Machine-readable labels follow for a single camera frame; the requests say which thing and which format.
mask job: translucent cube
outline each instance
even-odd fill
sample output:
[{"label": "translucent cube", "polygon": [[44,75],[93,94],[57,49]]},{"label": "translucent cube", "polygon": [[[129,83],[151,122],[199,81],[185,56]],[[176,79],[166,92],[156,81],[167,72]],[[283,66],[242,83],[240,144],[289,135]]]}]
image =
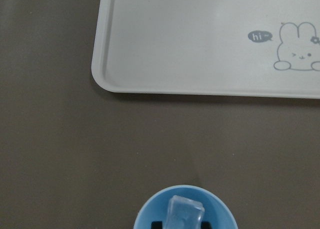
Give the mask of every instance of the translucent cube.
[{"label": "translucent cube", "polygon": [[169,201],[164,229],[200,229],[204,214],[201,202],[174,195]]}]

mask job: white tray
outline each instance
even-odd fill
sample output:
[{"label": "white tray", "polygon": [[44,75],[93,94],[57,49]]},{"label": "white tray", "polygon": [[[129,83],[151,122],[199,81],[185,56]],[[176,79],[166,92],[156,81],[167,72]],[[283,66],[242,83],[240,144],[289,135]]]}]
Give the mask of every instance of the white tray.
[{"label": "white tray", "polygon": [[92,75],[121,93],[319,99],[319,12],[319,0],[101,0]]}]

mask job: gray speech bubble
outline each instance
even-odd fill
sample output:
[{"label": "gray speech bubble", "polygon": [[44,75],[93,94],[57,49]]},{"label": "gray speech bubble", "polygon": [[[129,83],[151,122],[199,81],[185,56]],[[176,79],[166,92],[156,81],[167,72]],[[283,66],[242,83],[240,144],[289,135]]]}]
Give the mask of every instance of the gray speech bubble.
[{"label": "gray speech bubble", "polygon": [[248,34],[248,38],[254,43],[264,43],[266,41],[272,41],[272,34],[268,31],[254,30]]}]

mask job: round container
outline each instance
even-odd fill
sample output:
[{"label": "round container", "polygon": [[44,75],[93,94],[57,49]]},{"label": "round container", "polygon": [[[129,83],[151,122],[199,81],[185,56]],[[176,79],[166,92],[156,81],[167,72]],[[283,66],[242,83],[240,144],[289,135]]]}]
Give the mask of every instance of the round container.
[{"label": "round container", "polygon": [[236,220],[227,206],[211,192],[193,185],[175,185],[154,194],[141,208],[133,229],[151,229],[151,223],[167,218],[169,200],[174,196],[189,198],[203,204],[203,220],[212,229],[238,229]]}]

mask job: bunny drawing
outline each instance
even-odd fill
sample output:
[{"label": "bunny drawing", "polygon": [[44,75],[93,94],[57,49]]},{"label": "bunny drawing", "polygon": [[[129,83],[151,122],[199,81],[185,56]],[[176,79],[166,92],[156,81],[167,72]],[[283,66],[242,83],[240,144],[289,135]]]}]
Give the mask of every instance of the bunny drawing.
[{"label": "bunny drawing", "polygon": [[285,23],[280,28],[280,40],[275,69],[320,71],[320,39],[313,24]]}]

